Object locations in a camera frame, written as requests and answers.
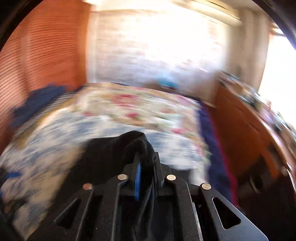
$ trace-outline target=metal screw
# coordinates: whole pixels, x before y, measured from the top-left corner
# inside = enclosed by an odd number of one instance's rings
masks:
[[[120,174],[120,175],[118,175],[118,177],[117,177],[119,180],[125,180],[125,179],[127,179],[128,178],[128,176],[127,175],[125,175],[125,174]]]
[[[176,180],[176,176],[170,174],[170,175],[167,175],[167,179],[170,180],[170,181],[174,181],[174,180]]]
[[[90,190],[90,189],[92,189],[92,185],[90,183],[86,183],[86,184],[83,185],[83,189],[84,190]]]
[[[211,189],[211,185],[208,184],[208,183],[203,183],[202,184],[202,188],[205,189],[205,190],[210,190]]]

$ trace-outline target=wooden panel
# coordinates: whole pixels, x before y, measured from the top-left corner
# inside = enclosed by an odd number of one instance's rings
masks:
[[[29,91],[50,83],[69,90],[86,83],[89,13],[90,5],[81,0],[44,0],[6,42],[0,52],[0,153],[13,133],[12,110]]]
[[[78,83],[83,85],[86,83],[86,36],[88,31],[89,16],[91,12],[91,5],[81,2],[80,6],[80,20],[78,26]]]
[[[9,142],[11,110],[20,106],[27,97],[21,62],[23,22],[18,25],[0,52],[0,153]]]
[[[220,85],[215,99],[215,122],[222,146],[230,159],[230,171],[240,177],[262,156],[272,177],[279,167],[269,152],[271,137],[254,111],[226,87]]]
[[[29,90],[77,83],[79,0],[47,0],[28,16],[25,73]]]

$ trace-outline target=triangular cutout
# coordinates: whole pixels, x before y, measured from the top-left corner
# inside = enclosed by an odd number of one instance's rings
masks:
[[[66,207],[61,212],[61,214],[54,220],[54,223],[66,229],[70,229],[73,224],[73,221],[78,211],[80,203],[81,203],[81,199],[78,199],[78,198],[74,199],[73,202],[71,202],[69,206]]]
[[[241,223],[239,217],[236,216],[219,198],[213,198],[213,202],[223,228],[229,229]]]

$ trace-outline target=louvered wardrobe door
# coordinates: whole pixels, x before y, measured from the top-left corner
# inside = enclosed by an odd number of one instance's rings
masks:
[[[77,84],[79,0],[41,2],[28,16],[25,71],[30,90]]]
[[[22,105],[27,97],[21,62],[23,26],[23,22],[17,26],[0,52],[0,153],[10,138],[11,111],[15,106]]]

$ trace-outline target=blue fabric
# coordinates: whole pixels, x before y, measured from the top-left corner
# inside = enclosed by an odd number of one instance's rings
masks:
[[[201,106],[202,109],[199,110],[199,115],[202,135],[206,144],[209,146],[209,151],[212,154],[210,156],[211,165],[208,170],[209,182],[228,201],[233,203],[231,181],[227,174],[223,156],[218,146],[218,140],[214,135],[214,126],[211,123],[211,119],[209,118],[207,111],[205,110],[204,104],[201,103]]]
[[[157,78],[157,82],[158,82],[159,85],[174,88],[174,89],[178,89],[178,85],[176,83],[174,83],[174,82],[172,82],[170,80],[167,80],[164,77]]]
[[[22,174],[20,173],[20,172],[9,172],[8,174],[7,174],[7,179],[8,178],[14,178],[14,177],[20,177]]]
[[[65,92],[64,86],[48,85],[42,89],[34,90],[30,93],[25,104],[13,111],[11,126],[16,128],[28,121],[34,114],[49,104],[57,96]]]

